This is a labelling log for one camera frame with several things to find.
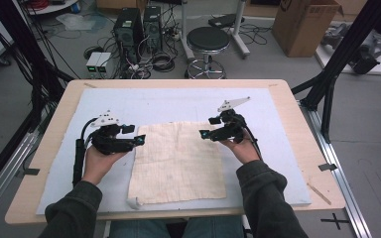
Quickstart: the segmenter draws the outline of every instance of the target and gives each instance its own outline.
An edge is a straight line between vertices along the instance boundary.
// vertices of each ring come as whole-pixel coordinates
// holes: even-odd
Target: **floor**
[[[64,30],[55,20],[56,15],[50,14],[41,18],[45,30],[50,34],[50,40],[70,67],[80,78],[88,78],[85,68],[86,59],[83,52],[86,48],[103,44],[104,38],[110,37],[113,23],[107,18],[90,14],[93,6],[88,6],[81,12],[88,19],[97,22],[91,31]],[[192,17],[189,19],[189,28],[207,26],[211,16]],[[271,27],[272,19],[247,18],[245,24],[258,27]],[[227,71],[227,78],[260,79],[282,78],[290,87],[299,85],[316,76],[321,67],[315,57],[287,58],[277,45],[271,32],[260,33],[256,43],[248,44],[251,55],[242,59],[236,46],[230,48],[217,59],[221,61]],[[251,39],[242,36],[246,43]],[[176,44],[179,54],[175,59],[176,67],[171,72],[154,72],[151,78],[184,78],[186,57],[182,46]],[[67,65],[56,56],[61,70],[72,74]],[[22,123],[31,109],[31,87],[24,80],[17,66],[0,65],[0,152]],[[302,99],[306,92],[296,95]],[[342,73],[335,86],[334,101],[330,122],[330,139],[336,151],[342,169],[348,179],[358,205],[364,215],[371,235],[381,237],[381,76],[355,75]],[[30,237],[38,236],[44,225],[11,226],[5,223],[4,216],[17,190],[21,178],[15,177],[0,197],[0,237]],[[325,237],[326,234],[310,226],[311,214],[298,213],[301,222],[309,230],[311,237]],[[97,224],[95,237],[102,237],[104,223]],[[352,234],[349,224],[341,224],[338,237],[349,237]]]

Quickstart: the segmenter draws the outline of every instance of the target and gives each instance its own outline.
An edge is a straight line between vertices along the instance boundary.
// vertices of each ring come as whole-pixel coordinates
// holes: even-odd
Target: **dark green sleeve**
[[[284,176],[262,161],[253,161],[237,170],[243,207],[254,237],[308,237],[293,208],[285,201]]]
[[[97,186],[80,181],[64,198],[46,207],[48,226],[40,237],[93,237],[101,198]]]

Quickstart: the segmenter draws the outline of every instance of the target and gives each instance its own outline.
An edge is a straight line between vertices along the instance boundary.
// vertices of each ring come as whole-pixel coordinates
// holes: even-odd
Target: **black stool seat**
[[[188,33],[188,46],[195,51],[218,52],[228,47],[230,39],[224,31],[213,27],[201,27]]]

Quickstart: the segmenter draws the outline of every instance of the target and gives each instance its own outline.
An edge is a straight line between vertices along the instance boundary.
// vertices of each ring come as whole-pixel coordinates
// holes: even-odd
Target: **electronic device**
[[[216,28],[232,27],[236,22],[236,14],[228,14],[222,17],[217,17],[208,20],[208,24]]]
[[[113,27],[116,43],[127,60],[138,63],[144,50],[144,31],[138,8],[122,8]]]
[[[320,44],[323,46],[330,45],[335,50],[342,42],[350,27],[351,25],[347,26],[345,23],[342,23],[338,27],[331,28],[326,31]],[[355,73],[365,74],[380,63],[377,60],[380,56],[381,40],[375,38],[372,31],[357,49],[348,65],[351,66]]]
[[[100,60],[101,53],[92,53],[86,63],[86,69],[89,73],[89,78],[95,79],[98,78],[97,64]]]
[[[100,59],[97,62],[98,76],[101,78],[108,78],[109,74],[114,70],[113,59],[111,53],[101,53]]]
[[[144,32],[147,52],[155,53],[163,49],[162,10],[159,6],[147,6],[144,12]]]
[[[209,124],[216,125],[224,123],[224,126],[212,131],[209,130],[199,130],[200,136],[203,139],[209,139],[211,141],[225,141],[228,139],[233,139],[234,143],[240,143],[244,139],[248,139],[253,144],[259,158],[262,158],[261,152],[257,140],[253,136],[249,127],[246,124],[244,117],[237,114],[234,111],[234,107],[241,105],[250,100],[250,97],[234,99],[234,100],[224,100],[222,105],[217,109],[221,112],[216,117],[211,117],[208,119]]]
[[[135,131],[134,125],[118,125],[119,119],[110,110],[101,114],[98,118],[92,118],[81,131],[81,137],[75,141],[75,162],[73,165],[72,184],[75,186],[82,178],[82,168],[85,151],[89,142],[102,154],[110,155],[120,152],[130,152],[137,146],[145,144],[145,135],[136,136],[133,139],[117,139],[116,135],[128,134]],[[100,127],[88,135],[84,141],[85,130],[88,126]]]

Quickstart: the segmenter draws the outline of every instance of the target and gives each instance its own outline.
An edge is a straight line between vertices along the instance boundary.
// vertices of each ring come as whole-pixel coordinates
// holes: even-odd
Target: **round stool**
[[[212,60],[212,55],[219,54],[228,48],[230,38],[227,33],[213,27],[196,28],[188,33],[187,42],[191,50],[203,54],[203,59],[196,59],[188,65],[186,77],[225,78],[224,67]]]

